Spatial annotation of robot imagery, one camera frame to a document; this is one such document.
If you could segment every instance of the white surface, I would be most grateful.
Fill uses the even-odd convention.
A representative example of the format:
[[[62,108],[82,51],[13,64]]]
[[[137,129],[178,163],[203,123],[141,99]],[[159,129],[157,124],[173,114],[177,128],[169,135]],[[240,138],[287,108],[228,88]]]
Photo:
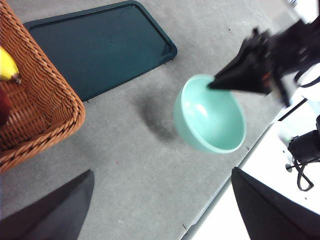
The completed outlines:
[[[292,165],[292,156],[283,139],[288,140],[294,135],[284,123],[275,122],[257,143],[241,169],[290,200],[320,214],[320,164],[313,163],[305,168],[305,174],[314,183],[308,192],[298,189],[297,171],[286,170],[286,164]],[[213,236],[220,240],[250,239],[230,182],[193,240],[208,240]]]

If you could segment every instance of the bowl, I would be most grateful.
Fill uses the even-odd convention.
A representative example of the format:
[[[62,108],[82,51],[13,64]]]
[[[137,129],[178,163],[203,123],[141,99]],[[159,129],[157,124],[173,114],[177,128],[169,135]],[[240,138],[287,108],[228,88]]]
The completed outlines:
[[[213,80],[211,75],[200,74],[186,82],[175,100],[174,125],[194,148],[227,154],[244,142],[246,120],[231,91],[207,87]]]

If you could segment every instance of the plastic tray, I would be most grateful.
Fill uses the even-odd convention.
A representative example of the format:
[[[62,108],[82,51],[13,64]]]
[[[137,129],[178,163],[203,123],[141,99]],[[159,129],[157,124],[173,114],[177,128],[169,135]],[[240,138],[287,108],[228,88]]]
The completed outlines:
[[[177,55],[137,1],[124,1],[24,24],[82,101],[136,78]]]

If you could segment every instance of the gray carpet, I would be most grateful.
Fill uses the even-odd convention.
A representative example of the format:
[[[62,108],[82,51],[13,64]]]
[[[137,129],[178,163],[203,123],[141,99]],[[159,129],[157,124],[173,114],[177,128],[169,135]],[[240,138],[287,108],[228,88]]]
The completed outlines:
[[[27,22],[116,1],[8,2]],[[2,218],[92,169],[80,240],[180,239],[281,109],[273,95],[237,92],[247,117],[241,148],[214,155],[186,145],[172,119],[180,88],[195,74],[217,73],[253,27],[271,21],[258,0],[140,2],[176,44],[176,59],[85,103],[76,134],[2,174]]]

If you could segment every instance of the banana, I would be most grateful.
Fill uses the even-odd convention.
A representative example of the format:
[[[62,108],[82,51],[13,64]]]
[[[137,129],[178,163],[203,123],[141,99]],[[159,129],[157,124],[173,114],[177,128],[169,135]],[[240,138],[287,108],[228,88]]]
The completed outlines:
[[[0,46],[0,80],[15,81],[21,84],[21,75],[14,59],[10,54]]]

